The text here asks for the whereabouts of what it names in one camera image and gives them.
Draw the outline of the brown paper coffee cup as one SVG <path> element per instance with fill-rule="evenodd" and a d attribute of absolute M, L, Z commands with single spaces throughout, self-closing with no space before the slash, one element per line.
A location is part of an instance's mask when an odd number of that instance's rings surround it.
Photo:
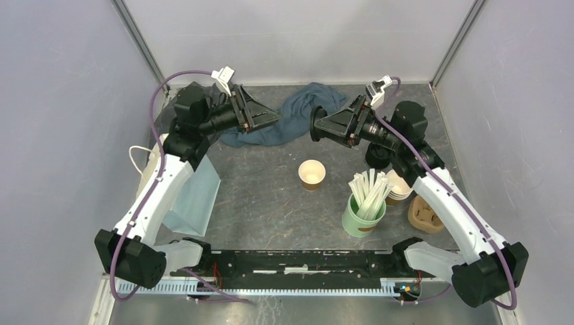
<path fill-rule="evenodd" d="M 298 169 L 298 176 L 304 189 L 317 190 L 326 176 L 325 166 L 318 160 L 306 160 Z"/>

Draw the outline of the black plastic cup lid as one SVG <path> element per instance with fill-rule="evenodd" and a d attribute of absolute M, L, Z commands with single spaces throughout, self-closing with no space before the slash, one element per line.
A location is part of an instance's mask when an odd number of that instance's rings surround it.
<path fill-rule="evenodd" d="M 315 106 L 311 110 L 309 134 L 313 142 L 318 142 L 324 137 L 323 130 L 318 127 L 318 122 L 327 116 L 327 112 L 321 106 Z"/>

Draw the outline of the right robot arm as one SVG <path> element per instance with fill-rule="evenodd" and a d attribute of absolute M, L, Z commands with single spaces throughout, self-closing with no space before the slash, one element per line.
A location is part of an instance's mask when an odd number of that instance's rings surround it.
<path fill-rule="evenodd" d="M 380 116 L 360 95 L 334 114 L 322 107 L 311 111 L 310 135 L 315 142 L 327 138 L 346 147 L 369 141 L 391 155 L 394 171 L 437 214 L 458 245 L 458 253 L 433 247 L 420 238 L 393 247 L 391 268 L 399 276 L 415 270 L 451 284 L 470 307 L 497 303 L 509 294 L 507 310 L 517 305 L 529 254 L 520 242 L 509 243 L 476 211 L 454 183 L 438 154 L 426 143 L 425 109 L 413 101 L 399 102 L 391 118 Z"/>

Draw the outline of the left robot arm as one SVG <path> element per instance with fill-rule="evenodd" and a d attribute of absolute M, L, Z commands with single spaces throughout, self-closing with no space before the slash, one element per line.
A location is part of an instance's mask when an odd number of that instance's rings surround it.
<path fill-rule="evenodd" d="M 160 225 L 180 191 L 202 175 L 206 152 L 229 129 L 252 133 L 276 124 L 277 110 L 258 102 L 242 85 L 211 95 L 192 83 L 169 102 L 175 111 L 167 138 L 158 145 L 158 161 L 132 207 L 112 230 L 101 229 L 95 247 L 106 273 L 136 287 L 154 288 L 164 275 L 188 267 L 209 273 L 213 258 L 192 240 L 155 245 Z"/>

